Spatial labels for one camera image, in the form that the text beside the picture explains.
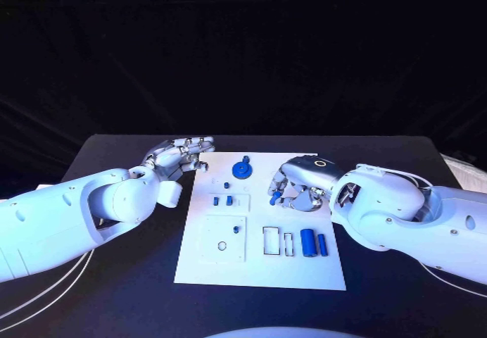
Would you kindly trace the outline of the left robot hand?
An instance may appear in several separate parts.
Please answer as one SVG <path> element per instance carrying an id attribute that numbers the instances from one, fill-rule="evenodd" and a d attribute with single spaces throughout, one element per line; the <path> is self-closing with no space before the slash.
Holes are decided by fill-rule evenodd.
<path id="1" fill-rule="evenodd" d="M 213 137 L 190 137 L 166 140 L 147 152 L 143 166 L 150 168 L 160 181 L 177 181 L 186 172 L 207 172 L 209 164 L 200 154 L 215 150 Z"/>

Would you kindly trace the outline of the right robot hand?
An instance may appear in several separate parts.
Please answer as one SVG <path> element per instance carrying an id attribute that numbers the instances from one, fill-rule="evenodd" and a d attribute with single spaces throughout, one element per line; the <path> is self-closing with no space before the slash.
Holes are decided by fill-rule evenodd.
<path id="1" fill-rule="evenodd" d="M 291 158 L 280 166 L 269 183 L 269 205 L 303 212 L 317 211 L 330 200 L 343 176 L 344 171 L 337 164 L 318 156 Z"/>

